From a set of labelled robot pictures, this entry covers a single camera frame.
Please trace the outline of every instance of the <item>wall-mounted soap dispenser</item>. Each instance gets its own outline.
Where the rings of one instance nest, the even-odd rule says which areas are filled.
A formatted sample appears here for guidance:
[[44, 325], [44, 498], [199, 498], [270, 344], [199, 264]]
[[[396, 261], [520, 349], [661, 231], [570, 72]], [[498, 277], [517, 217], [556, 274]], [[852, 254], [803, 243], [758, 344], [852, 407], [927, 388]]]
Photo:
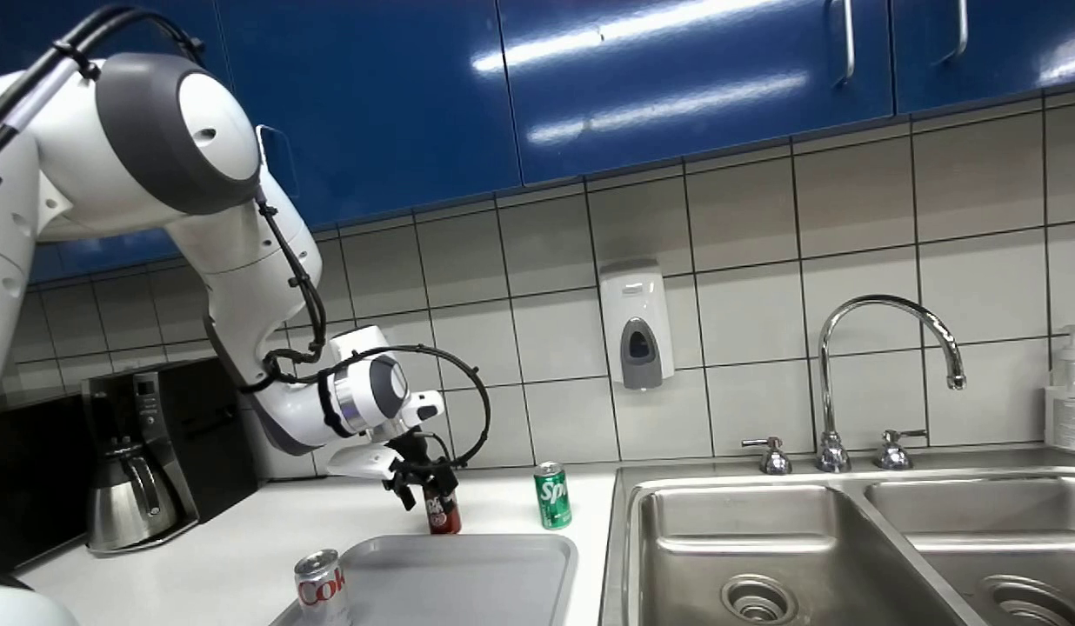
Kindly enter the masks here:
[[676, 376], [666, 291], [656, 264], [601, 274], [612, 383], [649, 388]]

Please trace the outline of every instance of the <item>green soda can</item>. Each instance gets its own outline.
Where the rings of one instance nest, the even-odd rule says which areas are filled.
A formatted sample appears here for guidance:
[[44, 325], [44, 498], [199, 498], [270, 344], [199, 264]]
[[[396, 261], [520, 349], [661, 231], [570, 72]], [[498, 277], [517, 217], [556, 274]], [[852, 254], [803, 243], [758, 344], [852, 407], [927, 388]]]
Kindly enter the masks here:
[[538, 502], [538, 525], [543, 530], [568, 530], [570, 525], [570, 495], [568, 473], [560, 464], [535, 466], [535, 502]]

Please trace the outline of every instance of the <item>soap dispenser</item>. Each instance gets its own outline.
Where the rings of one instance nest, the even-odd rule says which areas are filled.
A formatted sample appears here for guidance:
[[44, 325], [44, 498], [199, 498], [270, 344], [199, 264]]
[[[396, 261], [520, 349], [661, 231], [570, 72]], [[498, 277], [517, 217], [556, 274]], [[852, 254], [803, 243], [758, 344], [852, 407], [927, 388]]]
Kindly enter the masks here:
[[652, 388], [676, 376], [666, 291], [656, 264], [604, 271], [601, 314], [612, 383]]
[[1075, 451], [1075, 328], [1053, 355], [1053, 383], [1047, 385], [1047, 444]]

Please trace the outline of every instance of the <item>drain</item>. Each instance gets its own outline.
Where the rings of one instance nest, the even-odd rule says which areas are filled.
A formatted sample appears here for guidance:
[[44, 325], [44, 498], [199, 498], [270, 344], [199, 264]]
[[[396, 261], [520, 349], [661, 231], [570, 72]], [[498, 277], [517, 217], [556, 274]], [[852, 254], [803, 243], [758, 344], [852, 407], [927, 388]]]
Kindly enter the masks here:
[[719, 592], [719, 604], [744, 624], [785, 624], [794, 616], [794, 597], [764, 573], [731, 577]]
[[1044, 582], [992, 573], [985, 577], [996, 607], [1033, 626], [1075, 626], [1075, 604], [1053, 595]]

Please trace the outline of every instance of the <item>cabinet door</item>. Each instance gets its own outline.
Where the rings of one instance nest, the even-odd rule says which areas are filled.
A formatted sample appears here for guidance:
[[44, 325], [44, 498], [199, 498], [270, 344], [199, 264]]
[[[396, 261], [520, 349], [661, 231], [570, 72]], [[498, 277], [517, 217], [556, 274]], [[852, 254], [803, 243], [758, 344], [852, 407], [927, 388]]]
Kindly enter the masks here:
[[229, 88], [287, 153], [310, 226], [414, 212], [513, 185], [495, 0], [216, 0]]
[[526, 181], [891, 114], [884, 0], [499, 0]]
[[1075, 83], [1075, 0], [891, 0], [897, 112]]

